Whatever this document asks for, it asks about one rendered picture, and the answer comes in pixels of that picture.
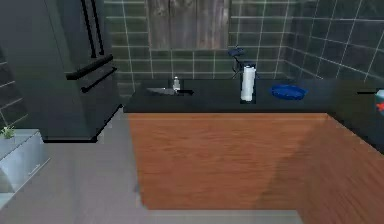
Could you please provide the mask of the blue bowl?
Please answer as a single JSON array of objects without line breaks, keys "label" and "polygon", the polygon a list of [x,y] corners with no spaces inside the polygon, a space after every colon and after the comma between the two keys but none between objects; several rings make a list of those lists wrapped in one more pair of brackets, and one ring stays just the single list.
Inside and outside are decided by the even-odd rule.
[{"label": "blue bowl", "polygon": [[282,84],[272,86],[270,92],[273,96],[284,100],[302,100],[308,93],[298,86]]}]

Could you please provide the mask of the white paper towel roll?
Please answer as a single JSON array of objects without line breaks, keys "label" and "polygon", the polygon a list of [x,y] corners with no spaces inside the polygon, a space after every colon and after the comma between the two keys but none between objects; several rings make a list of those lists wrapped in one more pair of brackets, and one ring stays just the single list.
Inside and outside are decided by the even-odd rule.
[{"label": "white paper towel roll", "polygon": [[244,66],[240,99],[249,103],[253,100],[256,67],[254,64]]}]

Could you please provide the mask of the teal and red box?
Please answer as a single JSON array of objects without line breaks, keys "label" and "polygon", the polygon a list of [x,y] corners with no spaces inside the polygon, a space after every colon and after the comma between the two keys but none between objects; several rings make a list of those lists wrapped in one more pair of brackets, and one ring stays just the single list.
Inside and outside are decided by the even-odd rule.
[{"label": "teal and red box", "polygon": [[380,89],[375,93],[375,109],[384,116],[384,89]]}]

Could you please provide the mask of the pale grey cabinet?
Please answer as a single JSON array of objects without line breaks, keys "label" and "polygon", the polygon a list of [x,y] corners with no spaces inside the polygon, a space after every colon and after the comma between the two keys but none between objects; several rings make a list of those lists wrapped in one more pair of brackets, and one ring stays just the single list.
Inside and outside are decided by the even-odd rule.
[{"label": "pale grey cabinet", "polygon": [[38,129],[0,135],[0,210],[50,160]]}]

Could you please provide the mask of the black handled kitchen knife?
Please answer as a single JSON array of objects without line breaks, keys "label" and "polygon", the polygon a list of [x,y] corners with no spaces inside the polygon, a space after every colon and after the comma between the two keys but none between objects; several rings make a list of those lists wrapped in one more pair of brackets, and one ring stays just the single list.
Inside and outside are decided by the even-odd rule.
[{"label": "black handled kitchen knife", "polygon": [[147,88],[147,91],[161,95],[193,95],[193,90],[177,90],[172,88]]}]

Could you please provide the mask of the dark grey fridge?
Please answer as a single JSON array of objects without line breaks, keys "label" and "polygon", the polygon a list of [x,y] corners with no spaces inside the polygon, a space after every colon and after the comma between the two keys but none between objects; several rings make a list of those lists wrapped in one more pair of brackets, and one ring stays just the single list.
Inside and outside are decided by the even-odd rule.
[{"label": "dark grey fridge", "polygon": [[[95,142],[121,107],[117,71],[89,92],[114,64],[104,0],[96,0],[104,55],[99,55],[92,4],[86,0],[96,58],[80,0],[0,0],[0,47],[25,100],[31,123],[46,143]],[[78,80],[75,72],[109,54],[113,60]]]}]

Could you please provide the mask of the wooden window shutter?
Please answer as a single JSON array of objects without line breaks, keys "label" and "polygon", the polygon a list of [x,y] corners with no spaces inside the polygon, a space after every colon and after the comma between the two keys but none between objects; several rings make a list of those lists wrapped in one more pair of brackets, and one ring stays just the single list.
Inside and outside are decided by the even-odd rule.
[{"label": "wooden window shutter", "polygon": [[145,0],[151,50],[229,46],[231,0]]}]

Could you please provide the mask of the small green plant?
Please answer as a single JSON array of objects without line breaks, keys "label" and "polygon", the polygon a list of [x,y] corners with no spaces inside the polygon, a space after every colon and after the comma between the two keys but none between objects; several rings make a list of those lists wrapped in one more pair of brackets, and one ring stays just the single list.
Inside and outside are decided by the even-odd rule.
[{"label": "small green plant", "polygon": [[5,139],[10,139],[14,136],[15,129],[13,126],[5,126],[0,130],[0,135],[2,135]]}]

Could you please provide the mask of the wooden counter with black top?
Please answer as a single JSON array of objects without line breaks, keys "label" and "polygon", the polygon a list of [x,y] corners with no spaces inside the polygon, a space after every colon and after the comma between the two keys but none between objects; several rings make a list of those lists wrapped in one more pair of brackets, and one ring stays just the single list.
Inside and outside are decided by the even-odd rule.
[{"label": "wooden counter with black top", "polygon": [[272,82],[253,103],[236,80],[146,80],[125,105],[139,191],[151,210],[295,210],[304,224],[384,224],[384,115],[374,85],[304,79],[301,100]]}]

